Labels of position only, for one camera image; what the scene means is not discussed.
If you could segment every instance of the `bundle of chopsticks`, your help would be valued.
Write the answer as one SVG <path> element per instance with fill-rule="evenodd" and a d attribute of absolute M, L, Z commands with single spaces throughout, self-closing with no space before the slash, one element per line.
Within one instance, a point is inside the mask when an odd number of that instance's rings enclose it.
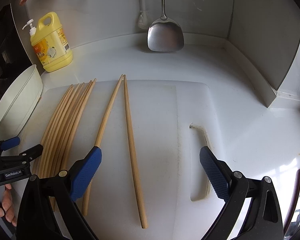
<path fill-rule="evenodd" d="M 130 112 L 129 94 L 126 75 L 121 75 L 116 87 L 111 95 L 108 106 L 101 121 L 95 146 L 100 148 L 103 133 L 109 118 L 114 99 L 119 90 L 120 84 L 124 83 L 124 101 L 127 121 L 128 142 L 130 151 L 130 160 L 132 168 L 132 177 L 137 199 L 137 206 L 142 228 L 148 228 L 146 218 L 146 210 L 143 201 L 143 194 L 141 190 L 141 182 L 137 164 L 136 148 L 134 144 L 132 120 Z M 41 158 L 34 164 L 33 173 L 36 173 L 40 178 L 52 177 L 65 170 L 69 157 L 70 148 L 77 130 L 82 112 L 88 101 L 92 88 L 96 82 L 90 81 L 89 84 L 78 84 L 76 87 L 71 85 L 63 98 L 59 102 L 55 112 L 53 113 L 50 122 L 43 134 L 41 145 L 43 145 L 43 152 Z M 91 182 L 84 193 L 82 200 L 82 214 L 88 214 L 89 197 L 91 190 Z M 54 209 L 55 200 L 51 199 L 51 205 Z"/>

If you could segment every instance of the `silver screw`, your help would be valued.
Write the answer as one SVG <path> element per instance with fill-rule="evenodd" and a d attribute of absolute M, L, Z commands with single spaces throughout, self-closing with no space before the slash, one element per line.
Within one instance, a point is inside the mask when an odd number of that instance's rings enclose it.
<path fill-rule="evenodd" d="M 35 179 L 37 178 L 37 176 L 36 175 L 31 175 L 31 177 L 30 177 L 30 181 L 35 181 Z"/>
<path fill-rule="evenodd" d="M 60 177 L 65 177 L 67 174 L 68 174 L 67 171 L 60 171 L 60 172 L 59 172 L 59 176 L 60 176 Z"/>
<path fill-rule="evenodd" d="M 234 175 L 236 178 L 238 178 L 238 179 L 241 179 L 241 178 L 242 178 L 242 173 L 241 173 L 240 171 L 235 171 L 235 172 L 233 173 L 233 175 Z"/>
<path fill-rule="evenodd" d="M 270 182 L 271 182 L 271 179 L 270 179 L 269 177 L 265 177 L 265 181 L 266 181 L 267 183 L 270 183 Z"/>

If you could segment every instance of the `white countertop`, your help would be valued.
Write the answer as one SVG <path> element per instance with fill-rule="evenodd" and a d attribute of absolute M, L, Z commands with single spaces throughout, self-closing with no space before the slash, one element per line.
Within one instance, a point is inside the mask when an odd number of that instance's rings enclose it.
<path fill-rule="evenodd" d="M 122 73 L 128 80 L 207 84 L 221 129 L 224 161 L 247 178 L 270 176 L 285 220 L 296 171 L 300 168 L 300 110 L 266 108 L 246 75 L 223 48 L 185 45 L 175 53 L 154 53 L 145 45 L 95 48 L 94 42 L 74 48 L 70 65 L 43 73 L 43 93 L 93 78 L 117 80 Z"/>

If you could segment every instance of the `bottle label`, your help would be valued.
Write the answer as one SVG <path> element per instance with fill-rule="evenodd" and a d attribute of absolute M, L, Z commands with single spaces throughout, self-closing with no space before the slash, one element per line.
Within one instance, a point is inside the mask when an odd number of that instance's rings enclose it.
<path fill-rule="evenodd" d="M 70 52 L 62 28 L 54 31 L 33 46 L 43 66 Z"/>

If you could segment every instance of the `white bowl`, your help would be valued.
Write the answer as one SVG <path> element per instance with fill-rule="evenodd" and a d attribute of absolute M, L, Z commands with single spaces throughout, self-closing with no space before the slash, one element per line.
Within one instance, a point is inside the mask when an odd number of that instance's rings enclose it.
<path fill-rule="evenodd" d="M 36 65 L 28 67 L 0 100 L 0 141 L 17 136 L 34 110 L 42 92 Z"/>

